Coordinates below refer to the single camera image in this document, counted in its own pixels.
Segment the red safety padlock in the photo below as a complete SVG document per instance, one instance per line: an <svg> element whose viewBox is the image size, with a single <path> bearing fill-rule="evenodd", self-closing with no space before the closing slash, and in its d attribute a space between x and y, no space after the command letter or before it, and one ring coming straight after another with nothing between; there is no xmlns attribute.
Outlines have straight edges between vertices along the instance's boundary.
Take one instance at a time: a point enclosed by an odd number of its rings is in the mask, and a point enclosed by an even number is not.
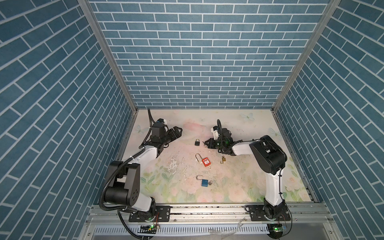
<svg viewBox="0 0 384 240"><path fill-rule="evenodd" d="M202 163L205 167L210 168L211 167L211 161L208 158L203 158L200 154L195 155L196 160L199 163Z"/></svg>

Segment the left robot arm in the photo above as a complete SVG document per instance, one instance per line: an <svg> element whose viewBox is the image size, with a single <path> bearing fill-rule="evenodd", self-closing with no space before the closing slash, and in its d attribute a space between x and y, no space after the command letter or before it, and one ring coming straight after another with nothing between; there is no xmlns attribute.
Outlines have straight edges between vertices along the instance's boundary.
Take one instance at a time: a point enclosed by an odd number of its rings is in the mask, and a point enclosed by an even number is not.
<svg viewBox="0 0 384 240"><path fill-rule="evenodd" d="M164 119L154 120L148 111L149 131L139 151L123 161L109 164L99 207L104 211L138 213L149 221L155 216L156 201L141 193L141 168L160 156L169 144L182 136L183 129L170 128Z"/></svg>

